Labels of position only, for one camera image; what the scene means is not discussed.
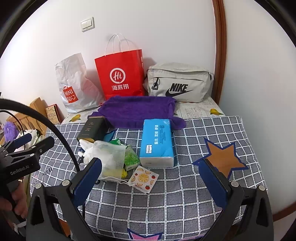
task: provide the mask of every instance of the plaid tablecloth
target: plaid tablecloth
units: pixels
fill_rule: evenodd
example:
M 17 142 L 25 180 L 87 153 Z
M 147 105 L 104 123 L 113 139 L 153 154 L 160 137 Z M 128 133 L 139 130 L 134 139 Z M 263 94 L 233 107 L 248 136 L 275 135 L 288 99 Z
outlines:
M 162 240 L 190 239 L 206 233 L 221 208 L 213 202 L 199 176 L 198 166 L 191 164 L 208 153 L 204 137 L 221 147 L 236 143 L 237 156 L 249 169 L 233 171 L 230 180 L 237 181 L 242 187 L 255 188 L 260 184 L 266 187 L 240 117 L 190 119 L 186 123 L 186 128 L 172 134 L 178 165 L 166 169 L 151 168 L 159 178 L 150 194 L 114 182 L 102 181 L 93 187 L 87 199 L 85 219 L 95 233 L 121 239 L 133 239 L 131 233 L 137 233 L 155 235 L 155 239 Z M 80 148 L 76 137 L 83 125 L 57 126 L 76 155 Z M 75 175 L 65 147 L 50 130 L 46 135 L 55 138 L 55 145 L 40 158 L 41 169 L 32 174 L 31 192 L 38 182 L 53 186 Z M 131 144 L 139 154 L 142 130 L 118 129 L 114 138 Z M 59 205 L 56 209 L 58 216 L 63 218 Z M 235 222 L 241 219 L 243 212 L 244 207 L 241 207 Z

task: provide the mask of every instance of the paper bag handle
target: paper bag handle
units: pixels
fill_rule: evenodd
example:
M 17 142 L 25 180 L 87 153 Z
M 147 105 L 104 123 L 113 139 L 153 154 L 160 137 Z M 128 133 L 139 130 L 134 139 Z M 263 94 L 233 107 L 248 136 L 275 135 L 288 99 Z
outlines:
M 109 43 L 110 43 L 110 41 L 111 41 L 112 38 L 113 38 L 113 42 L 112 42 L 113 54 L 115 54 L 115 52 L 114 52 L 114 39 L 115 39 L 116 36 L 118 37 L 119 42 L 120 42 L 121 52 L 123 52 L 123 51 L 122 51 L 121 40 L 120 40 L 120 37 L 119 37 L 118 35 L 119 35 L 119 34 L 114 34 L 114 35 L 112 35 L 112 37 L 109 39 L 109 41 L 108 41 L 108 43 L 107 43 L 107 46 L 106 46 L 106 49 L 105 49 L 105 56 L 106 56 L 106 51 L 107 51 L 108 45 L 109 45 Z M 126 40 L 126 38 L 125 38 L 122 34 L 120 34 L 120 35 L 125 39 L 126 43 L 128 44 L 128 41 Z

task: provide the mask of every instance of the blue gripper pad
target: blue gripper pad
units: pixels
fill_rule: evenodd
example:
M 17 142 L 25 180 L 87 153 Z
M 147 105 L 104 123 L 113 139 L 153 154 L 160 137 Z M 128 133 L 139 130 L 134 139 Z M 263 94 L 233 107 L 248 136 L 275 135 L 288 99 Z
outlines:
M 27 144 L 29 141 L 32 140 L 32 135 L 30 133 L 27 133 L 24 136 L 21 136 L 20 138 L 17 138 L 13 141 L 13 146 L 15 149 L 20 148 L 21 146 Z
M 85 168 L 88 168 L 88 170 L 85 172 L 81 181 L 73 189 L 73 196 L 74 197 L 72 199 L 72 203 L 74 204 L 75 207 L 78 207 L 78 206 L 84 204 L 84 202 L 87 199 L 89 193 L 91 192 L 91 189 L 93 188 L 96 180 L 99 178 L 99 175 L 102 172 L 102 162 L 100 159 L 95 158 L 95 161 L 92 163 L 92 165 L 90 167 L 88 167 L 88 165 L 85 167 Z
M 224 209 L 227 206 L 227 191 L 204 160 L 198 163 L 198 170 L 216 205 Z

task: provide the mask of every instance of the green packet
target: green packet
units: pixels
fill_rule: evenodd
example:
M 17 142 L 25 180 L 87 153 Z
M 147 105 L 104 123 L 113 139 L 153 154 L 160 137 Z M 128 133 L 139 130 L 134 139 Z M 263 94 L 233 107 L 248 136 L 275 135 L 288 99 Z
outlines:
M 123 145 L 121 144 L 119 139 L 111 140 L 110 143 L 115 145 Z M 140 164 L 140 159 L 137 156 L 137 154 L 134 152 L 134 150 L 131 148 L 131 145 L 126 146 L 124 164 L 126 166 L 127 171 L 136 168 Z

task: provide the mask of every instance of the purple towel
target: purple towel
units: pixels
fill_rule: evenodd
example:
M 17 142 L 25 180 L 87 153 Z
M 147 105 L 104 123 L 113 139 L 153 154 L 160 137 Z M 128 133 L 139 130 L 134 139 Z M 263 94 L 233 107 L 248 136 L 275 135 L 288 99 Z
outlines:
M 186 123 L 174 116 L 175 102 L 172 97 L 115 96 L 90 116 L 105 116 L 114 127 L 128 129 L 143 129 L 145 119 L 170 119 L 171 128 L 178 130 Z

